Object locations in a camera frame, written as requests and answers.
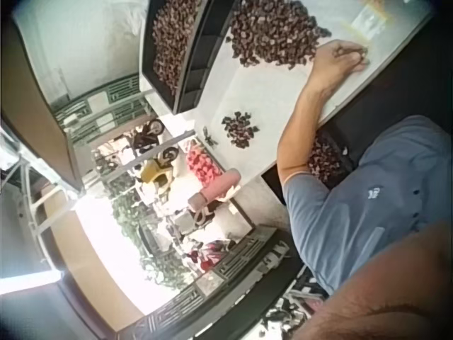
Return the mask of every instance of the black tray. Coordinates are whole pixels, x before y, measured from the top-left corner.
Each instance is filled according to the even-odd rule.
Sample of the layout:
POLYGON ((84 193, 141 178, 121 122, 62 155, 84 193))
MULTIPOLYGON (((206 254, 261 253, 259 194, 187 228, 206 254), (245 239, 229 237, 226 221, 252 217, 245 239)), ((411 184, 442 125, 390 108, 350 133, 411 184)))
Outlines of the black tray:
POLYGON ((164 6, 166 0, 150 1, 144 32, 142 73, 173 114, 188 111, 198 105, 215 57, 227 34, 236 1, 202 0, 192 36, 188 40, 175 96, 153 70, 156 56, 152 36, 153 23, 158 10, 164 6))

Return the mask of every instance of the skin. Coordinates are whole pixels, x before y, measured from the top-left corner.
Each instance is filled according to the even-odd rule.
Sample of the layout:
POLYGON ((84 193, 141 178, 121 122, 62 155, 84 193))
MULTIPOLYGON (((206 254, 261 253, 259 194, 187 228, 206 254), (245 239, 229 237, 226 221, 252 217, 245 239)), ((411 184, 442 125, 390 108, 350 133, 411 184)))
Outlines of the skin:
POLYGON ((452 228, 388 247, 335 292, 294 340, 453 339, 452 228))
POLYGON ((282 184, 293 174, 309 172, 309 155, 322 108, 350 74, 365 69, 365 54, 363 46, 343 40, 333 40, 317 50, 309 80, 278 144, 277 168, 282 184))

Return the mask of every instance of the sunlight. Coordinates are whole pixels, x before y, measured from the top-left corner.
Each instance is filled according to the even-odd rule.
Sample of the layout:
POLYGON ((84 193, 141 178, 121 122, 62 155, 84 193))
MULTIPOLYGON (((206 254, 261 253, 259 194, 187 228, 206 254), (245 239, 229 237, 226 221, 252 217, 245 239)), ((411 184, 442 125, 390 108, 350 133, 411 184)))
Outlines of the sunlight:
POLYGON ((77 203, 76 213, 106 270, 143 314, 153 312, 178 293, 146 279, 139 251, 122 235, 108 198, 87 194, 77 203))

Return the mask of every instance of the floor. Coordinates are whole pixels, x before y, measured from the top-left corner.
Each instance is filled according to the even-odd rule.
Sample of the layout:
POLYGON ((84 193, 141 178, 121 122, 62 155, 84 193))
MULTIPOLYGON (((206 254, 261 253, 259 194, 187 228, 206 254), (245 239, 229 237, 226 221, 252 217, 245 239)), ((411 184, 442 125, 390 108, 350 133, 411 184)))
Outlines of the floor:
MULTIPOLYGON (((348 147, 354 164, 379 133, 409 115, 425 115, 452 133, 448 25, 434 17, 367 88, 322 127, 348 147)), ((277 167, 262 177, 285 204, 277 167)))

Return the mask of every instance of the pile of chocolates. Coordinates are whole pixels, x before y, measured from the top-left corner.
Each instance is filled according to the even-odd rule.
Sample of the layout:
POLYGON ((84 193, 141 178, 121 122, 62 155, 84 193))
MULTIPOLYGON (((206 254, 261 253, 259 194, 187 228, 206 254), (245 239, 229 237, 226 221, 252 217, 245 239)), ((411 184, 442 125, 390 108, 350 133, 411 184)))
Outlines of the pile of chocolates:
POLYGON ((338 185, 348 174, 338 152, 319 132, 316 133, 308 165, 311 174, 328 188, 338 185))
POLYGON ((222 124, 225 125, 226 136, 231 143, 239 149, 245 149, 250 146, 250 140, 260 130, 257 126, 250 123, 251 114, 239 111, 234 113, 234 117, 224 117, 222 124))
POLYGON ((185 51, 195 24, 200 0, 167 0, 153 22, 156 58, 153 70, 176 94, 185 51))
POLYGON ((254 66, 260 60, 287 64, 306 64, 316 53, 319 38, 330 37, 318 27, 300 1, 242 0, 231 22, 233 57, 243 66, 254 66))

